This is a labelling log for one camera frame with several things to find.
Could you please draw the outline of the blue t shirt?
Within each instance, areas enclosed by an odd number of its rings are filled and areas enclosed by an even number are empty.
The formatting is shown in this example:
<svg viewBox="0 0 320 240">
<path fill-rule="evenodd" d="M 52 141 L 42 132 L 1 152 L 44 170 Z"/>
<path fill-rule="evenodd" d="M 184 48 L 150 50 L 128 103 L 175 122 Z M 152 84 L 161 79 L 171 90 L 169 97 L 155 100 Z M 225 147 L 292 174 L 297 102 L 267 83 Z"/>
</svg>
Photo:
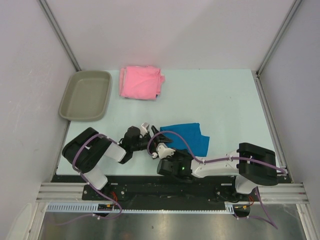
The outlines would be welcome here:
<svg viewBox="0 0 320 240">
<path fill-rule="evenodd" d="M 199 123 L 183 123 L 160 127 L 160 131 L 171 131 L 179 134 L 188 144 L 196 157 L 206 157 L 208 154 L 210 137 L 202 135 Z M 187 145 L 175 134 L 166 132 L 164 135 L 173 140 L 166 144 L 168 148 L 188 150 Z"/>
</svg>

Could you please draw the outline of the beige plastic tray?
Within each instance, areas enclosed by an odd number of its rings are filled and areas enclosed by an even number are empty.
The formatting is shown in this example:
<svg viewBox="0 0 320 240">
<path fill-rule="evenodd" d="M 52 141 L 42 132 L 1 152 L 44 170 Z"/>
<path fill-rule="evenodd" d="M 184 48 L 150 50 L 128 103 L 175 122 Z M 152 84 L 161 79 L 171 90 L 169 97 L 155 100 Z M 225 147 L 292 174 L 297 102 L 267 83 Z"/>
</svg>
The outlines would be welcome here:
<svg viewBox="0 0 320 240">
<path fill-rule="evenodd" d="M 112 88 L 112 76 L 103 70 L 84 70 L 68 80 L 59 115 L 68 121 L 95 122 L 106 113 Z"/>
</svg>

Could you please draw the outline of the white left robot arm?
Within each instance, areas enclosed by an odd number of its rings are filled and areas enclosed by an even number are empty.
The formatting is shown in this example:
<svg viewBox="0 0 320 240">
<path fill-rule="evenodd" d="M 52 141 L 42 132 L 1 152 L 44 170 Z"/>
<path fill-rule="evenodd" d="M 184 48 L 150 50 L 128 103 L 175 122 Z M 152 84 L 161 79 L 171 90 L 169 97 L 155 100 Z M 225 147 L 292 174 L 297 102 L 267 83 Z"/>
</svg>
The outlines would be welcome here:
<svg viewBox="0 0 320 240">
<path fill-rule="evenodd" d="M 123 138 L 116 142 L 89 127 L 66 144 L 62 156 L 94 187 L 93 194 L 98 199 L 105 200 L 110 196 L 111 188 L 107 185 L 108 178 L 98 166 L 103 156 L 125 164 L 133 157 L 134 152 L 149 150 L 152 158 L 156 159 L 159 156 L 157 149 L 173 142 L 163 134 L 152 139 L 149 128 L 153 134 L 159 132 L 155 126 L 145 122 L 140 127 L 129 127 Z"/>
</svg>

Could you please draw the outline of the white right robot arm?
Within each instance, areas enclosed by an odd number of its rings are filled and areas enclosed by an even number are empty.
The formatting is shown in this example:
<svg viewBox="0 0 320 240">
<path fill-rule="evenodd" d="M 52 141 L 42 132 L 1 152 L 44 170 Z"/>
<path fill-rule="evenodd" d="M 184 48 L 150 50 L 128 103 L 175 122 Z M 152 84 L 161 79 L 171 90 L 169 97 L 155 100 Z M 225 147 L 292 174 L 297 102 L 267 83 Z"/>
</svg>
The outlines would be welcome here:
<svg viewBox="0 0 320 240">
<path fill-rule="evenodd" d="M 207 177 L 235 177 L 230 194 L 237 201 L 242 201 L 256 187 L 276 186 L 278 172 L 286 173 L 276 166 L 274 151 L 246 142 L 240 143 L 237 150 L 214 159 L 194 158 L 186 149 L 169 148 L 163 143 L 152 155 L 159 157 L 157 174 L 184 183 Z"/>
</svg>

